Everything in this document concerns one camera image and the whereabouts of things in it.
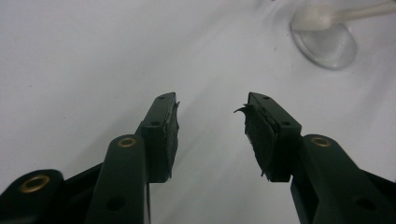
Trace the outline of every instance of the glass base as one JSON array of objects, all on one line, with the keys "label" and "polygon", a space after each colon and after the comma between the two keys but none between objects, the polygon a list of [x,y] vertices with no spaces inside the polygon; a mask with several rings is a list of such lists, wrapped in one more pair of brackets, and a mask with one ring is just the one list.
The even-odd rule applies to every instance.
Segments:
[{"label": "glass base", "polygon": [[329,69],[351,64],[357,51],[355,39],[344,24],[335,24],[323,31],[291,29],[295,44],[311,62]]}]

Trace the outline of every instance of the white surface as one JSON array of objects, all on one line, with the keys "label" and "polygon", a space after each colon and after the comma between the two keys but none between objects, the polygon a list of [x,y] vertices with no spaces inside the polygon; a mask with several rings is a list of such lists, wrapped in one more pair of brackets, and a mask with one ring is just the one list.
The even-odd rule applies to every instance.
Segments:
[{"label": "white surface", "polygon": [[358,57],[334,72],[291,39],[306,3],[1,1],[0,190],[33,170],[68,178],[94,166],[169,91],[181,101],[179,148],[173,178],[151,186],[152,223],[299,223],[290,184],[260,177],[233,114],[250,91],[394,181],[396,16],[350,23]]}]

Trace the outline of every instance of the metal rivet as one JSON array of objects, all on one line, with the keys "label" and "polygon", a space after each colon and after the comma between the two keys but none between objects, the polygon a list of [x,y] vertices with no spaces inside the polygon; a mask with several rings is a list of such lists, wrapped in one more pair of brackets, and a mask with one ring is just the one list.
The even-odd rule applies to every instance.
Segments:
[{"label": "metal rivet", "polygon": [[329,147],[332,145],[329,140],[322,137],[313,137],[311,138],[311,142],[320,147]]},{"label": "metal rivet", "polygon": [[136,143],[136,139],[134,138],[122,138],[118,145],[119,147],[131,147]]},{"label": "metal rivet", "polygon": [[[40,182],[36,185],[29,186],[33,181],[39,180]],[[21,192],[32,193],[44,188],[50,182],[50,177],[47,175],[35,175],[32,178],[26,180],[21,185]]]}]

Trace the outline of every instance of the white table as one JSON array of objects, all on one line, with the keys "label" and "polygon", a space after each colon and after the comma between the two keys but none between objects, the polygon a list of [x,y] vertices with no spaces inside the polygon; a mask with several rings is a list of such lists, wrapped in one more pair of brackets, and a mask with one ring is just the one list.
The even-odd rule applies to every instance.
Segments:
[{"label": "white table", "polygon": [[290,36],[306,3],[0,2],[0,190],[33,170],[69,178],[101,162],[169,91],[181,102],[179,148],[173,178],[151,185],[152,223],[299,223],[290,184],[260,177],[233,113],[250,91],[394,181],[396,15],[349,23],[356,61],[330,71]]}]

